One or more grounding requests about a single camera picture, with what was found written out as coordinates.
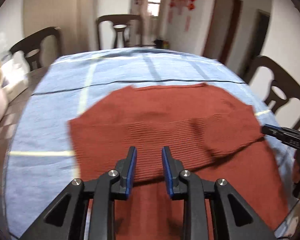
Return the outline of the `dark wooden chair far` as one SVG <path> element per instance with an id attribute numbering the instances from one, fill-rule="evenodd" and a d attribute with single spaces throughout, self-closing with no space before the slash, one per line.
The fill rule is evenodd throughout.
<path id="1" fill-rule="evenodd" d="M 119 34 L 122 34 L 123 47 L 128 48 L 128 41 L 125 38 L 125 31 L 126 31 L 126 28 L 130 27 L 130 22 L 132 22 L 132 21 L 138 21 L 138 23 L 139 23 L 138 28 L 139 28 L 140 41 L 136 46 L 143 47 L 143 19 L 142 19 L 141 15 L 111 14 L 111 15 L 100 16 L 95 21 L 98 49 L 102 50 L 101 31 L 100 31 L 100 24 L 102 22 L 111 22 L 112 23 L 112 29 L 115 31 L 115 39 L 114 39 L 114 43 L 113 43 L 113 49 L 116 49 L 116 48 L 118 48 L 117 43 L 118 43 Z"/>

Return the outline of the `white tissue box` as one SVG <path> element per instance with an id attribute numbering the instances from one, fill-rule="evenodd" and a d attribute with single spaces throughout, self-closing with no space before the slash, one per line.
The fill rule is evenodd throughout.
<path id="1" fill-rule="evenodd" d="M 26 72 L 20 63 L 15 63 L 11 53 L 7 52 L 2 58 L 0 71 L 3 77 L 1 86 L 9 102 L 29 87 Z"/>

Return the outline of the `dark wooden chair left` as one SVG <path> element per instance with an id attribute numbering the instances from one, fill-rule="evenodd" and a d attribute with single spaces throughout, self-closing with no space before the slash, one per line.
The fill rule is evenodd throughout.
<path id="1" fill-rule="evenodd" d="M 11 55 L 14 55 L 17 52 L 22 51 L 24 54 L 24 59 L 29 65 L 30 72 L 32 72 L 43 67 L 40 61 L 41 44 L 43 40 L 49 36 L 55 37 L 57 44 L 57 56 L 61 57 L 63 55 L 63 48 L 60 27 L 47 27 L 39 30 L 17 42 L 10 48 L 9 52 Z"/>

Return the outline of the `dark wooden chair right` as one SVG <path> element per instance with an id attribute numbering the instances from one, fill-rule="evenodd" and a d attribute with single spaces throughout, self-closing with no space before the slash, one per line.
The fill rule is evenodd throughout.
<path id="1" fill-rule="evenodd" d="M 300 85 L 279 64 L 267 56 L 258 55 L 254 58 L 248 68 L 242 71 L 240 78 L 249 84 L 259 67 L 265 67 L 273 73 L 268 95 L 264 100 L 267 106 L 272 101 L 274 102 L 274 105 L 270 107 L 273 114 L 289 103 L 290 99 L 300 101 Z"/>

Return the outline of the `rust red knit sweater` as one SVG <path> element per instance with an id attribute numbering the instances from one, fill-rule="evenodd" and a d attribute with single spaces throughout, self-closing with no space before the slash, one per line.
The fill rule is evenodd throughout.
<path id="1" fill-rule="evenodd" d="M 170 200 L 161 150 L 200 178 L 226 179 L 271 229 L 288 213 L 275 154 L 253 108 L 221 88 L 128 86 L 68 123 L 83 180 L 137 149 L 132 196 L 115 205 L 117 239 L 179 239 L 183 202 Z"/>

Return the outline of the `blue checked tablecloth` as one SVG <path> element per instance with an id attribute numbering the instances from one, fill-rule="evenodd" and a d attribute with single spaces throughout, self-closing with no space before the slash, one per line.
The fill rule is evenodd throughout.
<path id="1" fill-rule="evenodd" d="M 75 177 L 82 179 L 72 148 L 70 120 L 111 92 L 128 86 L 201 83 L 226 90 L 250 105 L 260 126 L 276 124 L 271 110 L 249 86 L 216 60 L 145 48 L 93 51 L 57 59 L 31 94 L 9 150 L 5 205 L 10 232 L 21 236 Z M 293 151 L 274 138 L 264 138 L 275 154 L 288 204 L 287 215 L 272 230 L 276 238 L 285 238 L 295 204 L 291 193 Z"/>

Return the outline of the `dark wooden chair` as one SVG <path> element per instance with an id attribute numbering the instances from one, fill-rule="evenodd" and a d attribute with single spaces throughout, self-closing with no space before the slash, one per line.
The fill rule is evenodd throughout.
<path id="1" fill-rule="evenodd" d="M 29 65 L 30 72 L 32 72 L 43 67 L 40 61 L 41 44 L 43 40 L 49 36 L 55 37 L 57 44 L 57 56 L 61 57 L 63 55 L 63 48 L 60 27 L 47 27 L 39 30 L 17 42 L 10 48 L 9 52 L 11 55 L 14 55 L 17 52 L 22 51 L 24 54 L 24 59 Z"/>
<path id="2" fill-rule="evenodd" d="M 128 41 L 125 38 L 125 31 L 126 31 L 126 28 L 130 27 L 130 22 L 132 22 L 132 21 L 138 21 L 138 23 L 139 23 L 138 28 L 139 28 L 140 41 L 136 46 L 143 47 L 143 19 L 142 19 L 141 15 L 111 14 L 111 15 L 100 16 L 95 21 L 98 49 L 102 50 L 101 31 L 100 31 L 100 24 L 102 22 L 111 22 L 112 23 L 112 29 L 115 31 L 115 39 L 114 39 L 114 43 L 113 43 L 113 49 L 116 49 L 116 48 L 118 48 L 117 43 L 118 43 L 119 34 L 122 34 L 123 47 L 128 48 Z"/>
<path id="3" fill-rule="evenodd" d="M 258 55 L 254 58 L 248 68 L 242 71 L 240 78 L 249 84 L 259 67 L 265 67 L 273 73 L 268 95 L 264 100 L 267 106 L 272 101 L 274 102 L 274 105 L 270 107 L 273 114 L 289 103 L 290 99 L 300 101 L 300 85 L 279 64 L 267 56 Z"/>

